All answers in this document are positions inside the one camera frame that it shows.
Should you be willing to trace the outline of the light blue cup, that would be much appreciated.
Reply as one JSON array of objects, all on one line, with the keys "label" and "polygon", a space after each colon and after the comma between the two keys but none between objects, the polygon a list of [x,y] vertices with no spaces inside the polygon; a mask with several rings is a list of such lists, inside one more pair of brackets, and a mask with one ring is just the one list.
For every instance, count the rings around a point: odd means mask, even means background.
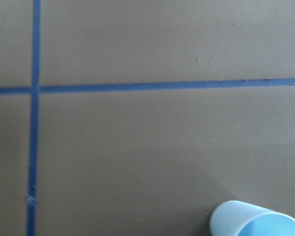
[{"label": "light blue cup", "polygon": [[289,215],[241,201],[218,205],[209,221],[213,236],[295,236]]}]

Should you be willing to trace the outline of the blue tape strip lengthwise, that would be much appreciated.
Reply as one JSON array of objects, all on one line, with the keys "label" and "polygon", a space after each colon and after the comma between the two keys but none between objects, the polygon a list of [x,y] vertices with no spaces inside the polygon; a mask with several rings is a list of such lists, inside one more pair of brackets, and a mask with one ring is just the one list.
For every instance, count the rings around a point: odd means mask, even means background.
[{"label": "blue tape strip lengthwise", "polygon": [[35,235],[36,220],[36,178],[38,149],[38,113],[39,113],[39,76],[40,76],[40,20],[41,1],[33,1],[32,21],[32,57],[30,86],[30,133],[27,186],[27,225],[26,235]]}]

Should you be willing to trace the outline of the blue tape strip crosswise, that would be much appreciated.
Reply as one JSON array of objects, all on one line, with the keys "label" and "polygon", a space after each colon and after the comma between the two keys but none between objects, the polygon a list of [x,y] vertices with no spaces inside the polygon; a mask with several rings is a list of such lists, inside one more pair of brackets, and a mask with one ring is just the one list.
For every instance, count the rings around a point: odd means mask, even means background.
[{"label": "blue tape strip crosswise", "polygon": [[40,86],[36,93],[295,86],[295,78]]}]

